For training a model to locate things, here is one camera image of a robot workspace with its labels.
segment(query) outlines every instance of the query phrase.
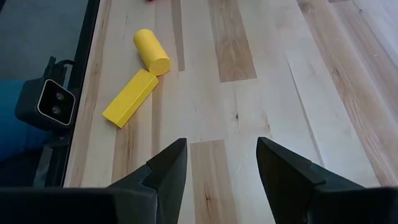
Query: yellow rectangular block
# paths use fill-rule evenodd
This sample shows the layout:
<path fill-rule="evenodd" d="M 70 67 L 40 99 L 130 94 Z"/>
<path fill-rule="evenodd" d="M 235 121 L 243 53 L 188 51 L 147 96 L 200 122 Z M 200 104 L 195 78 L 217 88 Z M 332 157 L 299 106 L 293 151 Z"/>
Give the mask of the yellow rectangular block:
<path fill-rule="evenodd" d="M 122 128 L 158 83 L 154 74 L 139 70 L 102 115 Z"/>

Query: light wood plank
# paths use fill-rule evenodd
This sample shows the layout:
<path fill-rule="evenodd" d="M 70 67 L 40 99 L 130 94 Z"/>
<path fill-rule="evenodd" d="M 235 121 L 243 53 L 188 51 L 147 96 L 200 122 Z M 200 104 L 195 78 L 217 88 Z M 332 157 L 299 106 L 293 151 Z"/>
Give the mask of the light wood plank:
<path fill-rule="evenodd" d="M 254 66 L 266 102 L 272 138 L 288 149 L 321 164 L 300 97 L 290 74 L 274 25 L 268 0 L 239 1 Z"/>
<path fill-rule="evenodd" d="M 298 3 L 310 5 L 302 12 L 377 178 L 382 185 L 397 184 L 396 127 L 338 13 L 323 1 Z"/>
<path fill-rule="evenodd" d="M 208 0 L 221 82 L 256 78 L 237 0 Z"/>
<path fill-rule="evenodd" d="M 196 224 L 237 223 L 224 141 L 192 143 L 190 148 Z"/>
<path fill-rule="evenodd" d="M 141 19 L 136 17 L 138 12 L 143 16 Z M 154 13 L 154 6 L 148 6 L 145 2 L 112 1 L 104 43 L 105 63 L 99 83 L 101 91 L 98 93 L 98 101 L 102 104 L 94 111 L 94 116 L 98 117 L 93 120 L 97 133 L 90 138 L 92 145 L 89 146 L 89 152 L 93 154 L 90 156 L 91 161 L 88 160 L 86 163 L 86 169 L 90 167 L 91 170 L 85 172 L 85 186 L 105 187 L 112 183 L 117 127 L 109 125 L 101 113 L 143 67 L 132 43 L 132 37 L 138 29 L 154 27 Z"/>
<path fill-rule="evenodd" d="M 325 167 L 361 185 L 379 185 L 297 2 L 270 5 Z"/>
<path fill-rule="evenodd" d="M 141 104 L 122 129 L 116 132 L 112 182 L 135 171 L 152 158 L 152 96 Z"/>
<path fill-rule="evenodd" d="M 363 9 L 354 2 L 341 2 L 333 5 L 345 30 L 352 38 L 356 51 L 369 70 L 369 75 L 377 90 L 382 95 L 384 103 L 389 108 L 396 123 L 398 122 L 398 68 L 391 60 L 385 48 L 381 45 L 374 32 L 364 19 Z M 398 40 L 398 27 L 393 29 Z"/>
<path fill-rule="evenodd" d="M 220 79 L 206 0 L 181 2 L 185 71 L 178 79 L 181 131 L 189 142 L 224 138 Z"/>
<path fill-rule="evenodd" d="M 263 86 L 264 81 L 256 79 L 221 85 L 226 155 L 239 223 L 274 223 L 256 159 L 257 138 L 272 137 Z"/>
<path fill-rule="evenodd" d="M 173 2 L 155 2 L 155 35 L 171 60 L 171 69 L 162 77 L 153 91 L 152 102 L 152 156 L 178 138 L 184 138 L 180 110 L 181 81 L 178 79 L 178 48 L 174 35 Z"/>
<path fill-rule="evenodd" d="M 79 187 L 83 181 L 91 136 L 91 122 L 98 96 L 98 83 L 103 62 L 103 45 L 110 9 L 110 0 L 100 2 L 87 62 L 84 88 L 80 96 L 79 113 L 76 118 L 75 132 L 73 133 L 73 141 L 65 176 L 65 187 Z"/>
<path fill-rule="evenodd" d="M 353 0 L 363 19 L 398 67 L 398 1 Z"/>

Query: blue fabric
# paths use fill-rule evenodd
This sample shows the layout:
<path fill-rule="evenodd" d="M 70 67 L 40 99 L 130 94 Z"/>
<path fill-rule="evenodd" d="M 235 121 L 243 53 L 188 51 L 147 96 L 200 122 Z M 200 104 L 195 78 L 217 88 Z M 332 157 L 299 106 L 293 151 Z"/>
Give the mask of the blue fabric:
<path fill-rule="evenodd" d="M 51 132 L 16 118 L 14 110 L 23 84 L 23 80 L 0 80 L 0 161 L 41 149 L 51 137 Z"/>

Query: cylinder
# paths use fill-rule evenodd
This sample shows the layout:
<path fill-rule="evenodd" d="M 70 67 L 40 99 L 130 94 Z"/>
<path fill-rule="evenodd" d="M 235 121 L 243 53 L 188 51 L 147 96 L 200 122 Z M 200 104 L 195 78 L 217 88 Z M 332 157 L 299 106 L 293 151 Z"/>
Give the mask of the cylinder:
<path fill-rule="evenodd" d="M 137 31 L 134 34 L 134 44 L 149 72 L 159 76 L 170 70 L 170 59 L 151 30 Z"/>

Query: wood grain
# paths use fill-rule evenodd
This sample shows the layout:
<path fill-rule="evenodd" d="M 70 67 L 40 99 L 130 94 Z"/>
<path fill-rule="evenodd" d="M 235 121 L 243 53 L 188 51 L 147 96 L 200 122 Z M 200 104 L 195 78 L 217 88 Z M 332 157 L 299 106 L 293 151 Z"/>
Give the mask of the wood grain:
<path fill-rule="evenodd" d="M 65 176 L 65 187 L 80 187 L 83 174 L 85 173 L 91 122 L 98 96 L 98 83 L 100 82 L 101 65 L 103 62 L 103 45 L 110 9 L 111 1 L 100 2 L 87 63 L 84 88 L 80 96 L 79 113 L 76 118 L 75 132 L 73 133 L 68 160 L 68 170 Z"/>
<path fill-rule="evenodd" d="M 107 186 L 187 138 L 195 143 L 179 223 L 274 223 L 259 136 L 360 184 L 377 185 L 373 170 L 382 185 L 397 184 L 395 90 L 386 82 L 395 81 L 398 32 L 388 5 L 101 1 L 65 186 Z M 131 40 L 141 28 L 154 31 L 172 66 L 118 129 L 101 113 L 144 68 Z"/>
<path fill-rule="evenodd" d="M 181 0 L 172 0 L 173 31 L 177 50 L 178 70 L 185 70 L 184 41 L 182 36 Z"/>
<path fill-rule="evenodd" d="M 208 0 L 221 82 L 256 78 L 236 0 Z"/>
<path fill-rule="evenodd" d="M 257 138 L 272 138 L 269 108 L 262 89 L 264 80 L 250 79 L 221 85 L 227 135 L 229 174 L 236 201 L 238 223 L 274 223 L 258 175 Z"/>
<path fill-rule="evenodd" d="M 325 168 L 361 185 L 378 186 L 374 171 L 297 2 L 272 1 L 270 8 Z M 353 167 L 354 160 L 362 164 Z"/>
<path fill-rule="evenodd" d="M 392 116 L 398 122 L 398 68 L 364 19 L 363 10 L 354 2 L 334 4 L 339 18 L 353 40 L 361 60 Z"/>
<path fill-rule="evenodd" d="M 264 99 L 272 139 L 320 164 L 269 4 L 270 1 L 239 1 L 258 75 L 257 94 Z"/>
<path fill-rule="evenodd" d="M 311 7 L 311 11 L 302 10 L 303 15 L 378 180 L 382 185 L 396 185 L 397 160 L 393 151 L 398 133 L 370 78 L 371 71 L 331 5 L 313 0 L 301 0 L 298 4 Z"/>
<path fill-rule="evenodd" d="M 223 140 L 190 144 L 196 224 L 237 223 Z"/>

